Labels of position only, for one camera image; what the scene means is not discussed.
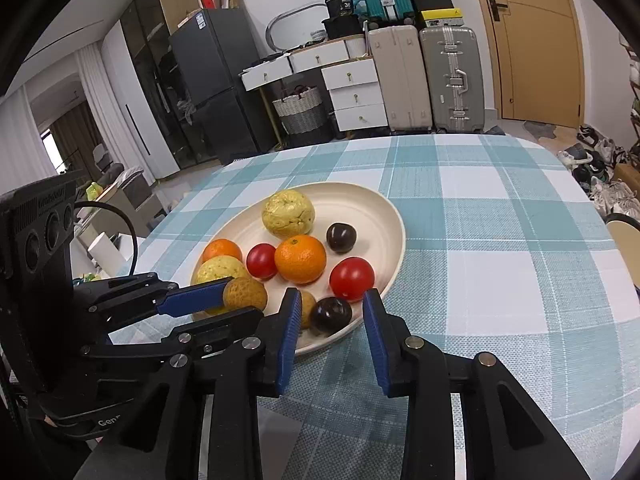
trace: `white curtain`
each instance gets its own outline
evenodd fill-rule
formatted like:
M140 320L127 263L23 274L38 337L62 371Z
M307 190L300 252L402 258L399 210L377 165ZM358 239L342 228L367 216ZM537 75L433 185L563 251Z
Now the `white curtain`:
M152 184L155 180L153 173L133 140L120 111L104 69L98 44L92 43L76 50L75 56L86 100L111 158L121 162L125 168L141 166L145 170L146 181Z
M56 174L21 86L0 105L0 194Z

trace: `desk leg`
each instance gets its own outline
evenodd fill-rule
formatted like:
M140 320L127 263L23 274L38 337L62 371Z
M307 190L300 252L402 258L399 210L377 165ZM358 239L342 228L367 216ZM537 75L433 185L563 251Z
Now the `desk leg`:
M258 91L260 92L260 97L262 98L262 102L264 103L264 107L267 110L267 115L269 116L269 120L271 121L271 127L273 128L273 133L276 134L276 139L278 139L278 143L281 148L284 148L282 143L282 139L280 138L280 130L278 129L278 123L276 122L275 117L273 116L273 112L271 111L270 103L267 101L267 96L264 94L264 90L261 86L258 86Z

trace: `door frame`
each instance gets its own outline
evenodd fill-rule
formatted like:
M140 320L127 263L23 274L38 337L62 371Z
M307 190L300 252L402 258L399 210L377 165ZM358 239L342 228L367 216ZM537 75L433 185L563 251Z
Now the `door frame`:
M486 38L489 43L489 55L491 58L491 70L494 80L494 106L497 110L498 118L502 118L502 86L500 83L500 59L498 58L498 44L495 39L494 19L489 8L488 0L479 0L480 9L482 10L482 19L484 20L484 28L486 30ZM580 33L580 25L578 15L575 11L574 0L569 0L571 7L571 16L574 20L575 35L578 40L578 55L580 57L580 113L578 120L584 122L584 53L582 51L582 35Z

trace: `checkered tablecloth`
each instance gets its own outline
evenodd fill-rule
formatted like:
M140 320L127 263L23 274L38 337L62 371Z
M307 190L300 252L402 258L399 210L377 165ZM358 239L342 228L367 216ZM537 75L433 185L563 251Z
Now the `checkered tablecloth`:
M153 231L136 272L186 286L200 252L236 213L279 189L324 180L377 189L402 215L406 254L386 309L445 352L495 353L591 478L610 479L640 438L638 297L585 194L531 142L385 137L235 162ZM158 341L187 320L156 316L113 339ZM363 327L297 359L287 393L260 404L294 428L281 468L266 477L399 478L406 399L383 397Z

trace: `brown curtain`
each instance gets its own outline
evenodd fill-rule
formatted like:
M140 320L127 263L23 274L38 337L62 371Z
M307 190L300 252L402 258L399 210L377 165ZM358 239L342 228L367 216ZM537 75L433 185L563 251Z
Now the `brown curtain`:
M102 137L87 102L69 110L49 129L65 165L85 170L91 180L98 180L102 173L94 162L94 148L102 143Z

